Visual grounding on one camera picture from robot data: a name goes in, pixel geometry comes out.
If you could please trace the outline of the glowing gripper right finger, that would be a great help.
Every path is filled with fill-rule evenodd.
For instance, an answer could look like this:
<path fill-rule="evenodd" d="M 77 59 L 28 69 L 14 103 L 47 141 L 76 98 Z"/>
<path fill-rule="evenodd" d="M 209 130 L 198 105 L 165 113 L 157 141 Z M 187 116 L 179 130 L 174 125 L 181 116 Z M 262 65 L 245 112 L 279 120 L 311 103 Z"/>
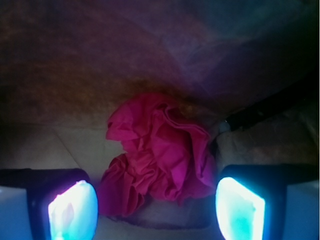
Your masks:
<path fill-rule="evenodd" d="M 228 165 L 215 209 L 226 240 L 318 240 L 320 169 L 310 164 Z"/>

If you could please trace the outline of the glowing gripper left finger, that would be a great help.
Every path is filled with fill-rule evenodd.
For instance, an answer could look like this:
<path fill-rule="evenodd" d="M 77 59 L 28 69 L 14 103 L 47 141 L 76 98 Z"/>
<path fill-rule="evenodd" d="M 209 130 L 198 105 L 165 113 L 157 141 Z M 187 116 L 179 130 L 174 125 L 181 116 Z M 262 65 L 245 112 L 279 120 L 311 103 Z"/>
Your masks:
<path fill-rule="evenodd" d="M 91 240 L 97 223 L 97 194 L 84 170 L 1 169 L 2 240 Z"/>

